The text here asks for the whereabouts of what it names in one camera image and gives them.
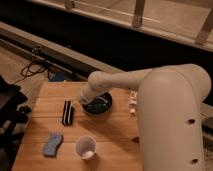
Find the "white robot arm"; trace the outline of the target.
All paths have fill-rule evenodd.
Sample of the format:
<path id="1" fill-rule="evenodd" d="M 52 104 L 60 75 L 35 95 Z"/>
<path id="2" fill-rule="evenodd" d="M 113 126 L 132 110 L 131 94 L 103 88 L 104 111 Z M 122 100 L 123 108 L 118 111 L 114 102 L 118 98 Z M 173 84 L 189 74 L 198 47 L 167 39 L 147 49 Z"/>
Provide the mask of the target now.
<path id="1" fill-rule="evenodd" d="M 77 100 L 88 104 L 112 88 L 137 92 L 143 171 L 205 171 L 201 104 L 211 90 L 207 71 L 195 64 L 115 74 L 95 71 Z"/>

